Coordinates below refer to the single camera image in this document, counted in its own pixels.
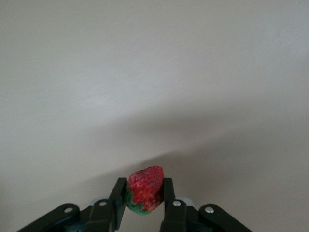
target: white wall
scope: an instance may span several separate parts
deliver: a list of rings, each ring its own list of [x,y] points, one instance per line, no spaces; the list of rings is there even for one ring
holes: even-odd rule
[[[197,208],[307,231],[308,102],[307,0],[1,0],[0,231],[154,164]]]

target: green strawberry calyx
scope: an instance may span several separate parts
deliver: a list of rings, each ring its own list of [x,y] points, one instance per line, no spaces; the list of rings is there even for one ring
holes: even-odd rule
[[[141,216],[151,213],[151,211],[142,210],[144,203],[136,204],[133,202],[133,192],[130,190],[130,186],[128,185],[126,186],[126,205],[130,210]]]

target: black plastic part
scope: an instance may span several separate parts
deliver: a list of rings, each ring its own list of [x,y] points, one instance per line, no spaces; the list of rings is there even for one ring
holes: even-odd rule
[[[126,178],[118,178],[108,199],[101,199],[83,211],[74,204],[61,205],[18,232],[114,232],[124,214],[125,195]],[[163,180],[163,195],[165,215],[160,232],[251,232],[216,205],[208,204],[197,211],[175,199],[171,178]],[[206,207],[213,212],[205,211]]]
[[[187,206],[183,201],[177,200],[180,205],[175,206],[173,201],[169,201],[164,220],[161,224],[160,232],[186,232]]]
[[[206,207],[211,207],[213,213],[207,213]],[[199,214],[202,223],[213,225],[220,232],[252,232],[217,205],[208,204],[202,206],[199,209]]]
[[[172,178],[163,179],[163,199],[164,199],[165,210],[168,203],[170,201],[175,200],[175,192]]]
[[[18,232],[51,232],[61,231],[66,224],[79,219],[79,207],[74,204],[63,204],[41,218],[20,229]]]
[[[108,199],[97,201],[92,206],[89,221],[85,224],[83,232],[114,231],[112,217],[112,202]]]
[[[126,178],[118,178],[110,196],[109,200],[112,202],[114,211],[114,227],[115,230],[120,228],[122,216],[126,208]]]

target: strawberry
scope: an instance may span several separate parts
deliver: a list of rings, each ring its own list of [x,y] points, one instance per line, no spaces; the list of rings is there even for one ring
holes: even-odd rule
[[[146,215],[163,201],[163,168],[151,166],[133,173],[126,182],[126,205],[139,215]]]

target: screw head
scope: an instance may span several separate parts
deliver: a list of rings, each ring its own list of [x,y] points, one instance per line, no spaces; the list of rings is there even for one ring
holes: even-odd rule
[[[176,206],[176,207],[179,207],[181,206],[182,204],[180,203],[180,201],[174,201],[173,202],[173,206]]]
[[[100,202],[99,206],[106,206],[107,202]]]
[[[214,213],[214,209],[211,208],[210,206],[207,206],[207,207],[205,208],[205,211],[206,211],[206,213],[209,213],[209,214],[213,214],[213,213]]]
[[[72,210],[73,210],[73,208],[72,208],[72,207],[69,207],[69,208],[66,208],[63,212],[69,213],[69,212],[71,212]]]

